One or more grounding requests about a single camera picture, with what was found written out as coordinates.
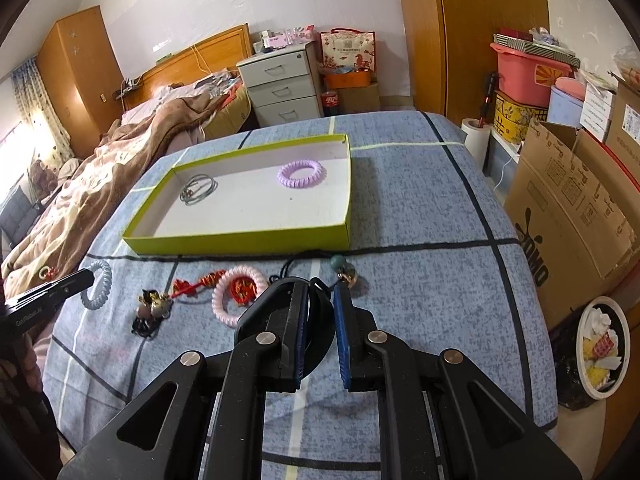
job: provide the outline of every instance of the plastic storage box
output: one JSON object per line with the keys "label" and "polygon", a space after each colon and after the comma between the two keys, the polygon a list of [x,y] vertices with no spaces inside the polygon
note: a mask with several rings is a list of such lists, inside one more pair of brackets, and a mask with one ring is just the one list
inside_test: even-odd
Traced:
{"label": "plastic storage box", "polygon": [[492,43],[491,48],[498,53],[500,90],[525,105],[547,108],[553,84],[572,72],[567,63],[555,59],[532,56],[497,43]]}
{"label": "plastic storage box", "polygon": [[551,87],[551,101],[546,120],[549,123],[565,124],[580,128],[580,116],[584,103],[580,99],[563,92],[557,86]]}
{"label": "plastic storage box", "polygon": [[371,84],[371,71],[347,72],[346,74],[327,74],[324,82],[329,90],[339,88],[362,88]]}
{"label": "plastic storage box", "polygon": [[547,112],[548,108],[517,103],[503,92],[496,92],[494,130],[507,142],[519,144],[527,135],[530,121],[546,121]]}

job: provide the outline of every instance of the silver wire bracelet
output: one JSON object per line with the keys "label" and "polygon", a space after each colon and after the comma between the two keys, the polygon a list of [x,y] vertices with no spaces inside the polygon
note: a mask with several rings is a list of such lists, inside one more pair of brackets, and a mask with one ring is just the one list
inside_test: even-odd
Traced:
{"label": "silver wire bracelet", "polygon": [[186,205],[197,204],[218,188],[218,183],[203,173],[192,176],[182,187],[180,200]]}

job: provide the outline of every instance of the human hand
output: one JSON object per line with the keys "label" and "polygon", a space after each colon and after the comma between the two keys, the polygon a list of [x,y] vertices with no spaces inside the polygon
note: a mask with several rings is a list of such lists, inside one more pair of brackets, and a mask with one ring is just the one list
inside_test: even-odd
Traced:
{"label": "human hand", "polygon": [[[40,368],[38,368],[38,362],[36,352],[33,350],[33,343],[31,337],[28,334],[22,336],[22,344],[24,344],[24,357],[20,361],[20,368],[24,374],[24,378],[27,381],[27,385],[34,392],[40,393],[42,391],[42,375]],[[9,361],[0,360],[0,380],[10,381],[18,374],[18,370],[15,365]]]}

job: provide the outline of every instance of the wooden headboard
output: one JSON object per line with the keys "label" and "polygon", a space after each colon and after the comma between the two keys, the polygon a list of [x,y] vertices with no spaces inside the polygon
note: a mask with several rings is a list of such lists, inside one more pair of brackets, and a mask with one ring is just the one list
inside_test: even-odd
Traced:
{"label": "wooden headboard", "polygon": [[206,76],[209,70],[217,72],[234,67],[238,61],[251,54],[249,25],[245,23],[220,32],[185,48],[145,72],[142,75],[142,86],[124,98],[127,109],[131,110],[151,99],[158,88],[172,83],[188,85]]}

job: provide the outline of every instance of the window curtain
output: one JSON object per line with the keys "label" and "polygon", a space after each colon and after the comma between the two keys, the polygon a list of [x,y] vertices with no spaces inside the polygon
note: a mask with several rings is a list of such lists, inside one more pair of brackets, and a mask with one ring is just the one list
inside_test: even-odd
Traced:
{"label": "window curtain", "polygon": [[22,123],[30,127],[33,134],[34,160],[39,159],[48,168],[59,170],[74,154],[69,145],[69,134],[44,88],[35,58],[14,70],[11,80]]}

